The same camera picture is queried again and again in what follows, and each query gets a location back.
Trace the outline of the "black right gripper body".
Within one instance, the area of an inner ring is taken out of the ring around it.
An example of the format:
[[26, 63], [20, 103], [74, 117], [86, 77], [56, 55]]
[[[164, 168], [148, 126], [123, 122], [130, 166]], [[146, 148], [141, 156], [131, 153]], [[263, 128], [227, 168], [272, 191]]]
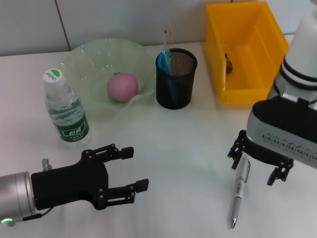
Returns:
[[241, 148], [242, 151], [252, 158], [261, 161], [265, 164], [277, 166], [277, 167], [292, 167], [294, 166], [294, 160], [283, 155], [280, 155], [267, 148], [259, 146], [253, 143], [247, 136], [246, 131], [241, 131]]

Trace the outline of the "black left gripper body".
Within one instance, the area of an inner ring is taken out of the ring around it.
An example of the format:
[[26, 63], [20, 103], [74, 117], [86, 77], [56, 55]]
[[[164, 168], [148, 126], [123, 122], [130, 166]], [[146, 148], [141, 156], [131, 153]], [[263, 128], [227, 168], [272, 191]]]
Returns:
[[84, 200], [97, 210], [107, 207], [108, 154], [86, 150], [74, 165], [31, 174], [35, 206], [48, 209]]

